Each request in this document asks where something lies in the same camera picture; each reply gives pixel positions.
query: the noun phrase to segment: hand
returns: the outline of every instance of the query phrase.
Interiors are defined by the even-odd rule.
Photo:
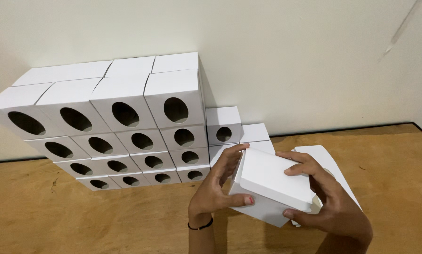
[[[249,144],[236,145],[226,148],[222,152],[191,199],[188,210],[191,227],[206,225],[211,219],[211,213],[219,209],[253,204],[253,198],[248,194],[228,196],[222,192],[223,184],[233,174],[238,159],[241,158],[241,151],[248,147]]]
[[[371,223],[343,187],[306,153],[277,152],[277,156],[300,162],[285,170],[286,175],[310,175],[310,187],[323,202],[318,214],[287,209],[283,216],[302,226],[310,226],[331,234],[349,236],[369,245],[373,232]]]

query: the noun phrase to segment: black bracelet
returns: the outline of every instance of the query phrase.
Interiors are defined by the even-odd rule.
[[[200,228],[191,228],[191,226],[189,226],[189,223],[187,224],[187,227],[189,228],[189,229],[192,229],[192,230],[200,230],[200,229],[204,229],[204,228],[207,228],[207,227],[209,227],[209,226],[211,226],[212,225],[212,217],[211,217],[211,220],[210,220],[210,222],[208,223],[208,224],[206,224],[206,225],[204,225],[204,226],[202,226],[202,227],[200,227]]]

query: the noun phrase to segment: white wall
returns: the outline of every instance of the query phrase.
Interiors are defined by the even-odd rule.
[[[31,67],[199,51],[207,107],[237,105],[270,135],[416,121],[415,0],[0,1],[0,91]],[[0,126],[0,159],[38,156]]]

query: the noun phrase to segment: large white box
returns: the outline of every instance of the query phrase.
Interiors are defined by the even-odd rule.
[[[169,150],[208,146],[207,134],[203,125],[171,127],[160,130]]]
[[[209,165],[210,163],[208,147],[170,150],[169,153],[176,167]]]
[[[272,144],[272,141],[258,141],[258,142],[250,142],[250,147],[258,149],[260,151],[270,153],[272,155],[275,155],[275,149],[274,145]]]
[[[145,178],[145,176],[142,174],[142,172],[110,175],[109,177],[122,188],[143,187],[151,185],[147,178]]]
[[[106,72],[106,78],[126,77],[139,74],[146,74],[148,76],[154,61],[155,56],[115,59]]]
[[[166,170],[175,167],[174,162],[167,151],[131,154],[130,156],[143,172]]]
[[[32,68],[18,78],[12,86],[102,78],[111,63],[112,60]]]
[[[108,175],[104,168],[91,159],[74,159],[55,162],[59,168],[74,178]]]
[[[238,107],[207,108],[207,131],[210,146],[238,143],[241,140],[241,118]]]
[[[142,173],[151,185],[180,183],[180,177],[175,168],[166,170],[146,171]]]
[[[247,148],[233,173],[229,195],[250,194],[255,203],[231,208],[277,227],[289,220],[283,217],[287,208],[310,212],[313,202],[309,177],[283,172],[294,164],[297,162]]]
[[[347,184],[346,179],[343,176],[343,173],[341,173],[340,168],[338,168],[337,163],[332,158],[330,153],[328,153],[327,150],[323,146],[294,147],[294,151],[299,152],[299,153],[308,153],[321,165],[321,167],[330,171],[330,173],[337,180],[337,182],[341,184],[343,189],[349,194],[349,196],[354,200],[354,202],[360,207],[360,204],[358,203],[357,199],[355,198],[354,193],[350,189],[349,184]]]
[[[144,96],[159,128],[205,124],[196,69],[150,74]]]
[[[214,146],[214,147],[208,147],[210,152],[210,166],[213,167],[214,164],[219,159],[222,152],[225,150],[225,148],[229,148],[232,146],[236,146],[237,144],[229,144],[229,145],[223,145],[223,146]]]
[[[25,140],[25,142],[55,162],[73,159],[90,159],[90,155],[69,136]]]
[[[144,98],[147,74],[103,78],[90,102],[112,131],[157,128]]]
[[[128,151],[113,132],[71,136],[92,157],[125,155]]]
[[[134,160],[127,155],[94,157],[92,162],[107,175],[129,174],[141,172]]]
[[[34,84],[9,87],[0,93],[0,123],[23,140],[65,134],[49,119],[35,103],[52,85]]]
[[[89,101],[101,78],[56,82],[36,106],[68,136],[111,132]]]
[[[158,129],[115,133],[130,154],[167,151]]]
[[[210,172],[210,165],[194,165],[188,167],[178,167],[177,173],[182,183],[203,181]]]
[[[80,183],[85,185],[87,188],[97,190],[113,190],[121,189],[116,182],[114,182],[109,176],[92,176],[92,177],[81,177],[76,178]]]
[[[152,73],[199,69],[198,53],[157,56]]]
[[[263,123],[242,125],[241,144],[268,140],[270,137]]]

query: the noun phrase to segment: small white box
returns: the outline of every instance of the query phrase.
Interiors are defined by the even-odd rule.
[[[180,177],[177,174],[177,170],[167,169],[167,170],[154,170],[146,171],[142,173],[145,178],[150,182],[151,185],[161,185],[161,184],[171,184],[171,183],[180,183]]]
[[[112,60],[32,68],[18,78],[12,86],[102,78],[111,63]]]
[[[144,96],[159,128],[205,124],[196,69],[150,74]]]
[[[151,72],[155,56],[115,59],[106,72],[106,78],[125,77]]]
[[[277,227],[289,220],[283,217],[287,208],[310,212],[313,202],[308,175],[287,176],[283,172],[294,164],[297,162],[246,149],[233,173],[229,195],[250,194],[255,203],[231,208]]]
[[[25,140],[25,142],[44,156],[48,157],[48,159],[55,162],[74,159],[90,159],[90,155],[88,155],[69,136]]]
[[[207,134],[203,125],[171,127],[160,130],[169,150],[208,146]]]
[[[175,167],[174,162],[167,151],[131,154],[130,156],[143,172],[166,170]]]
[[[89,101],[101,78],[56,82],[36,106],[68,136],[111,132]]]
[[[116,132],[130,154],[167,151],[158,129]]]
[[[275,149],[274,145],[272,144],[272,141],[258,141],[258,142],[250,142],[250,147],[258,149],[260,151],[270,153],[272,155],[275,155]]]
[[[54,164],[74,178],[108,175],[102,167],[91,159],[58,161]]]
[[[143,187],[151,185],[147,178],[145,178],[145,176],[142,174],[142,172],[110,175],[109,177],[122,188]]]
[[[169,153],[177,168],[209,165],[210,163],[208,147],[184,150],[170,150]]]
[[[299,153],[308,153],[321,165],[321,167],[330,171],[330,173],[337,180],[337,182],[341,184],[343,189],[349,194],[349,196],[354,200],[354,202],[360,207],[360,204],[358,203],[357,199],[355,198],[354,193],[350,189],[349,184],[347,184],[346,179],[343,176],[343,173],[341,173],[340,168],[338,168],[337,163],[332,158],[330,153],[328,153],[327,150],[323,146],[294,147],[294,151],[299,152]]]
[[[94,157],[92,162],[107,175],[129,174],[141,172],[129,155]]]
[[[147,74],[103,78],[90,102],[112,131],[157,128],[144,98]]]
[[[152,73],[199,69],[198,53],[157,56]]]
[[[238,143],[241,140],[241,118],[238,107],[207,108],[208,142],[212,145]]]
[[[92,157],[126,155],[128,151],[113,132],[71,136]]]
[[[209,172],[209,164],[177,168],[177,173],[182,183],[203,181]]]
[[[76,180],[78,180],[87,188],[93,191],[121,189],[121,187],[118,186],[118,184],[107,175],[95,177],[81,177],[76,178]]]
[[[270,137],[263,123],[242,125],[241,144],[268,140]]]
[[[52,85],[34,84],[9,87],[0,93],[0,123],[23,140],[65,134],[35,106],[43,93]]]
[[[214,164],[219,159],[222,152],[225,150],[225,148],[229,148],[232,146],[235,146],[237,144],[229,144],[229,145],[223,145],[223,146],[215,146],[215,147],[208,147],[210,151],[210,166],[213,167]]]

